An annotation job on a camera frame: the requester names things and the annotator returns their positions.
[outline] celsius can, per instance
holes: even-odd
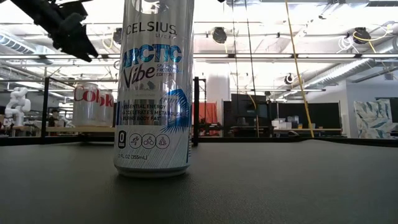
[[[113,125],[113,95],[112,90],[100,90],[99,95],[101,102],[99,103],[98,119],[101,126],[112,127]]]
[[[169,177],[190,165],[193,0],[125,0],[114,165]]]
[[[78,83],[73,92],[73,124],[97,126],[100,109],[100,90],[93,83]]]

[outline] white robot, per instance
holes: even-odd
[[[59,116],[59,120],[63,121],[65,123],[65,127],[66,128],[74,128],[75,125],[72,124],[72,122],[70,120],[68,120],[66,117],[64,116]]]
[[[30,111],[30,100],[25,98],[28,90],[25,87],[16,87],[11,92],[10,102],[6,106],[5,118],[3,124],[10,126],[14,123],[15,126],[24,125],[24,116],[26,112]]]

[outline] black table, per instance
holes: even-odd
[[[398,223],[398,149],[200,143],[187,175],[142,180],[110,145],[0,147],[0,223]]]

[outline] energy drink can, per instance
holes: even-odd
[[[194,0],[125,0],[114,165],[169,177],[190,165]]]

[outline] ceiling lamp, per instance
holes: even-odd
[[[357,27],[355,28],[355,35],[353,35],[354,42],[357,44],[366,44],[368,41],[365,40],[370,40],[372,37],[371,35],[366,31],[365,27]]]
[[[294,80],[294,78],[293,78],[293,76],[292,76],[292,74],[291,73],[289,73],[286,77],[285,77],[285,84],[286,85],[291,85],[292,83],[293,83],[293,80]]]
[[[219,44],[225,44],[226,33],[224,27],[215,27],[213,31],[213,40]]]
[[[122,44],[122,28],[116,28],[113,32],[113,40],[118,44]]]

